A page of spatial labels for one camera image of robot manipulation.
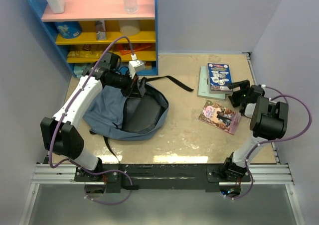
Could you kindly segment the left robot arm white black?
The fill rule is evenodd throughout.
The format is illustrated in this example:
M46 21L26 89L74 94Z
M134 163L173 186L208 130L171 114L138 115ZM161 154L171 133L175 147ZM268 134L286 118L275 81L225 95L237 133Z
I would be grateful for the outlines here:
M145 69L142 60L133 54L126 74L118 73L121 58L114 53L105 53L93 67L87 67L80 81L64 106L53 117L44 117L40 123L44 147L48 151L48 163L56 168L53 154L63 156L85 171L91 181L103 177L100 158L85 148L84 139L78 132L79 123L87 108L105 86L120 89L123 96L141 98L145 79L139 79L137 72Z

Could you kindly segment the blue grey backpack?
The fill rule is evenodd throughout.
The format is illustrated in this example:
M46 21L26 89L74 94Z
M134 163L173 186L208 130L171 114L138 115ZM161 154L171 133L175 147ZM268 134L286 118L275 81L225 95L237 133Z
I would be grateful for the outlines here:
M124 97L120 89L105 86L95 97L83 115L90 126L91 134L103 136L108 150L109 139L120 141L144 141L152 138L163 127L169 102L166 97L149 84L151 81L168 78L182 89L193 89L172 76L147 78L142 98Z

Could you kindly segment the pink book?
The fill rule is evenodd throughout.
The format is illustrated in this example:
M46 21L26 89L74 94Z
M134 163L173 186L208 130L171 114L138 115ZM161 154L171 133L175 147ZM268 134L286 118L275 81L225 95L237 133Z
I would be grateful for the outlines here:
M241 114L218 103L207 100L198 119L226 133L234 135L239 125Z

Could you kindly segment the dark blue cartoon book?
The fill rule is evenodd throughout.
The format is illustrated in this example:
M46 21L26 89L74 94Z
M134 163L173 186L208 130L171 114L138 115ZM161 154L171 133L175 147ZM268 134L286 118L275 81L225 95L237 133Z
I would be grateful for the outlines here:
M233 92L228 88L232 83L228 64L207 63L208 86L211 94L221 93L229 95Z

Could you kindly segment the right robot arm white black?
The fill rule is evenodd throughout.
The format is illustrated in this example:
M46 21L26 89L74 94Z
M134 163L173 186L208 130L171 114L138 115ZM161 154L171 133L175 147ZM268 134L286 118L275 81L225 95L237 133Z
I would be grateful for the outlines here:
M250 118L251 137L229 157L219 168L222 180L237 181L248 173L248 165L270 140L281 139L287 131L289 105L274 102L265 97L265 85L250 85L249 81L228 84L233 89L240 87L229 96L239 113Z

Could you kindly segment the pale green bottom book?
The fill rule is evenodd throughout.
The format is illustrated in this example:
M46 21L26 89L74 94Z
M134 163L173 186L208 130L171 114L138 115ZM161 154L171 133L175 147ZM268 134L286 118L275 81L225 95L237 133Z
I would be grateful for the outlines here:
M224 94L211 94L209 92L208 73L206 66L201 66L199 74L198 92L197 96L206 99L224 101L226 96Z

